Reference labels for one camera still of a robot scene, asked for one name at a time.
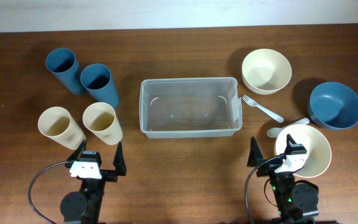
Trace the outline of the cream bowl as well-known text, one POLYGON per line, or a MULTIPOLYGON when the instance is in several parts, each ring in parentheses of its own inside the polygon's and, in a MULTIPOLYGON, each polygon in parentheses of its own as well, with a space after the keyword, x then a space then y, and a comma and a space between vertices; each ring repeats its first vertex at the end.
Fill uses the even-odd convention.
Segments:
POLYGON ((296 143, 304 145, 307 150, 308 158, 304 167, 295 172, 296 176, 313 178, 328 169, 332 158, 331 146, 321 132, 306 124, 294 124, 286 127, 276 138, 275 155, 285 151, 287 134, 290 134, 296 143))
POLYGON ((241 66, 245 86, 259 95, 271 95, 288 85, 292 68, 287 58, 272 49, 257 49, 249 53, 241 66))

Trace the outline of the white plastic spoon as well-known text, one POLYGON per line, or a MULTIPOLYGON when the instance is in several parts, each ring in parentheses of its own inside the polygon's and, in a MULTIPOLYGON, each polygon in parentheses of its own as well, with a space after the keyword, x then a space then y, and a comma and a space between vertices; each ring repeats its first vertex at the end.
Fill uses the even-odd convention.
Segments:
POLYGON ((298 121, 295 121, 291 124, 288 124, 281 128, 271 128, 267 131, 267 136, 270 138, 277 138, 281 131, 283 131, 285 128, 294 125, 294 124, 309 124, 310 120, 308 118, 301 118, 298 121))

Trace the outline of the blue bowl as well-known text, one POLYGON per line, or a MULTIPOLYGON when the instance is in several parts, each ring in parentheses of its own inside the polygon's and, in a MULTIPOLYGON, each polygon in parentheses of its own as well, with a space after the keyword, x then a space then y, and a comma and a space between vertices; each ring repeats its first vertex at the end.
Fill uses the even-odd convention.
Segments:
POLYGON ((352 128, 358 123, 358 95, 342 83, 321 83, 311 92, 308 115, 323 129, 352 128))

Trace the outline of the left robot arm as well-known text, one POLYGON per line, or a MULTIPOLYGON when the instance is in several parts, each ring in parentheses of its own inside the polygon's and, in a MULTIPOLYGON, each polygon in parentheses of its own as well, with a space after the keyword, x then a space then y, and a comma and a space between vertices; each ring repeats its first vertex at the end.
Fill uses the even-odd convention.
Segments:
POLYGON ((81 180, 80 189, 70 192, 62 199, 60 211, 65 223, 97 223, 107 182, 117 182, 119 176, 127 173, 122 143, 117 145, 113 160, 114 170, 102 169, 101 155, 86 150, 86 141, 82 141, 67 159, 70 175, 81 180))

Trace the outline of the white plastic fork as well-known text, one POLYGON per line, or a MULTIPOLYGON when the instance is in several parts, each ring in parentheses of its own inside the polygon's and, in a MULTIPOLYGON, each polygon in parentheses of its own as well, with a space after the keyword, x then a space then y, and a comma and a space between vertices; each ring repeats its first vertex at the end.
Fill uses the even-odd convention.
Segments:
POLYGON ((247 105, 249 105, 251 107, 258 108, 259 110, 263 111, 265 114, 267 114, 269 117, 271 117, 276 122, 283 123, 285 121, 282 116, 280 116, 279 114, 276 114, 273 111, 270 111, 269 109, 261 106, 255 100, 249 98, 248 96, 243 95, 241 98, 247 105))

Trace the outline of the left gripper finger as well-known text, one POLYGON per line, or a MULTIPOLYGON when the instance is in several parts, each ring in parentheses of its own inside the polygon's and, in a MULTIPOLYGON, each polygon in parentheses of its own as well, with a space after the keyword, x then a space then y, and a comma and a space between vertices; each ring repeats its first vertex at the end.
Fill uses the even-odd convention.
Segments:
POLYGON ((86 140, 82 140, 78 148, 69 156, 68 161, 78 161, 83 151, 86 150, 86 140))
POLYGON ((126 171, 126 163, 124 160, 123 150, 122 150, 122 142, 119 141, 116 149, 116 153, 113 160, 113 166, 115 167, 116 172, 125 172, 126 171))

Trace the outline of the cream bowl front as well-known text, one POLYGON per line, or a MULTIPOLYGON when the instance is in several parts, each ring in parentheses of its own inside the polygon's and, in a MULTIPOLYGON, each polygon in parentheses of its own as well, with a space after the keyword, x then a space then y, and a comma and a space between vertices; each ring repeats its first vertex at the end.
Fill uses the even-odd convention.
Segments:
POLYGON ((328 169, 332 158, 331 146, 321 132, 306 124, 294 124, 286 127, 276 138, 275 155, 285 151, 287 134, 290 134, 296 143, 304 145, 307 150, 308 158, 304 167, 295 172, 296 176, 313 178, 328 169))

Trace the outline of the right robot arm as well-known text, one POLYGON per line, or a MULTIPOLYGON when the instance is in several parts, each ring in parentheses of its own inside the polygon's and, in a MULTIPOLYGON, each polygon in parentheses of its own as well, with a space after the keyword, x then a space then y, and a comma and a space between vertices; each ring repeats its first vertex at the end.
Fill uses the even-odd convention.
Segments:
POLYGON ((275 223, 314 223, 319 214, 317 185, 307 180, 295 180, 295 172, 304 167, 308 155, 302 144, 298 144, 287 134, 283 153, 270 159, 263 158, 257 141, 250 139, 250 154, 247 166, 253 168, 244 186, 246 211, 251 223, 254 222, 249 208, 248 185, 253 174, 269 177, 280 217, 275 223))

